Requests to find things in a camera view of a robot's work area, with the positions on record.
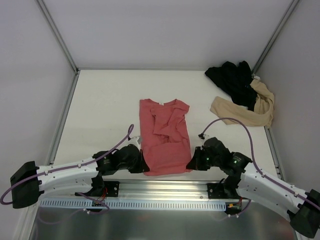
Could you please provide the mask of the pink t shirt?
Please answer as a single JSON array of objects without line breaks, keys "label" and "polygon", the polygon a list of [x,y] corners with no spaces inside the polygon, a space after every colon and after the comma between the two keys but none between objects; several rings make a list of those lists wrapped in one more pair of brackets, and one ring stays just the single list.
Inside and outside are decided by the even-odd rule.
[{"label": "pink t shirt", "polygon": [[149,168],[146,176],[176,175],[189,172],[191,144],[186,123],[190,106],[181,100],[159,103],[139,101],[141,149]]}]

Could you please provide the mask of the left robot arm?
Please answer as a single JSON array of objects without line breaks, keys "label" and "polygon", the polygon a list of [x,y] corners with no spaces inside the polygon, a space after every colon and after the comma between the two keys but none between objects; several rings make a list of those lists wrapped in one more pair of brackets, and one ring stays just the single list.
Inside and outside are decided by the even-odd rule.
[{"label": "left robot arm", "polygon": [[65,165],[37,166],[34,161],[29,161],[10,178],[11,205],[22,209],[45,197],[68,194],[106,196],[110,187],[105,185],[103,177],[120,170],[139,174],[150,169],[143,151],[134,144],[112,151],[99,151],[88,159]]}]

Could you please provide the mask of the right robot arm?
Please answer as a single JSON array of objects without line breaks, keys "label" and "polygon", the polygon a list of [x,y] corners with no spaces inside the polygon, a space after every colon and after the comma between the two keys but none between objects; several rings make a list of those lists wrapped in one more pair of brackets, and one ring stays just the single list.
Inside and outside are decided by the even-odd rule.
[{"label": "right robot arm", "polygon": [[208,197],[244,198],[279,214],[291,227],[313,239],[320,228],[320,193],[295,187],[259,168],[240,152],[231,152],[216,137],[200,134],[202,146],[195,148],[187,169],[208,171],[217,167],[227,177],[207,184]]}]

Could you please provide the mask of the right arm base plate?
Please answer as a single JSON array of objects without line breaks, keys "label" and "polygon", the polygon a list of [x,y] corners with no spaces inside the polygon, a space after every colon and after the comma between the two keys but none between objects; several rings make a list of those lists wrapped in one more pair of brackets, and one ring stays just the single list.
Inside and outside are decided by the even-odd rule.
[{"label": "right arm base plate", "polygon": [[240,199],[233,190],[227,190],[224,183],[207,183],[207,195],[209,199]]}]

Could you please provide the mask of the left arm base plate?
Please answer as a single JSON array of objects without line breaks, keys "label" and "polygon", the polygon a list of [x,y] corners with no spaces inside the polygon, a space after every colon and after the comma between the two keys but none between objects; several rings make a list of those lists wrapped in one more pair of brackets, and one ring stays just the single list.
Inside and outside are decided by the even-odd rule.
[{"label": "left arm base plate", "polygon": [[119,181],[104,181],[103,197],[117,198],[119,196],[120,182]]}]

